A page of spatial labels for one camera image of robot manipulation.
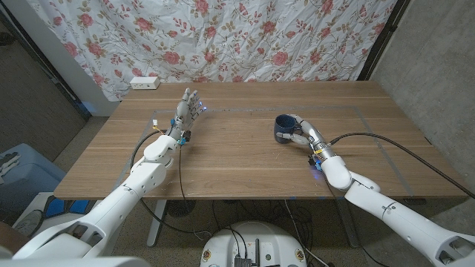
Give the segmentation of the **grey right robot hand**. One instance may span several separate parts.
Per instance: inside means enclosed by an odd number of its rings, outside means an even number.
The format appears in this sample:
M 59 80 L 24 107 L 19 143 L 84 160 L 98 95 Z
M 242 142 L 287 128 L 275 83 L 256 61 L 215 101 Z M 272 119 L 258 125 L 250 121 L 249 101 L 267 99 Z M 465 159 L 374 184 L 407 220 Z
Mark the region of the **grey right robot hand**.
M 308 121 L 296 114 L 281 114 L 275 118 L 275 141 L 281 144 L 295 142 L 312 149 L 309 164 L 321 170 L 321 164 L 335 153 L 324 141 L 321 133 Z

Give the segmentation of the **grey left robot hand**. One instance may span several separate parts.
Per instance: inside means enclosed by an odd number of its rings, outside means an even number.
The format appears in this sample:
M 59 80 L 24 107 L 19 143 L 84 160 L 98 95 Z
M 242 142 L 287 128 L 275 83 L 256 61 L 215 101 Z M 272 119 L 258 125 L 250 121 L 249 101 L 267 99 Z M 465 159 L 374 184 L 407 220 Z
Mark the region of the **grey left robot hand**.
M 171 120 L 171 127 L 166 131 L 166 135 L 174 138 L 179 145 L 188 142 L 191 137 L 191 128 L 194 121 L 206 109 L 207 107 L 200 101 L 198 92 L 186 88 L 182 99 L 177 105 L 174 118 Z

